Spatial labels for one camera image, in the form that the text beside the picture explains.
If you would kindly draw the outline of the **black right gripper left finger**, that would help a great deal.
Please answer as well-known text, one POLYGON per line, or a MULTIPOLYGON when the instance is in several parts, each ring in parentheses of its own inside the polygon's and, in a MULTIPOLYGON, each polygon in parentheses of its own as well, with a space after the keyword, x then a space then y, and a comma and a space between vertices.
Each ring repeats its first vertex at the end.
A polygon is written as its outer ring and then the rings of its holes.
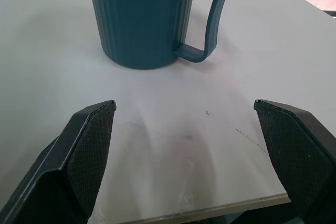
POLYGON ((1 223, 87 223, 106 169, 113 100, 76 112, 36 158, 1 210, 1 223))

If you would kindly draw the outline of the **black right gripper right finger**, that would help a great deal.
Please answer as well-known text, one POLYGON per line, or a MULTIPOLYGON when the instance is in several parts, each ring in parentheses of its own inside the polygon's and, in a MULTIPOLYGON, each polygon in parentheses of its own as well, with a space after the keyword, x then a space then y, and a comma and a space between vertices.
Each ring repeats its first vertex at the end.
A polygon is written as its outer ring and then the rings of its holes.
POLYGON ((272 166, 304 223, 335 223, 335 137, 308 111, 256 100, 272 166))

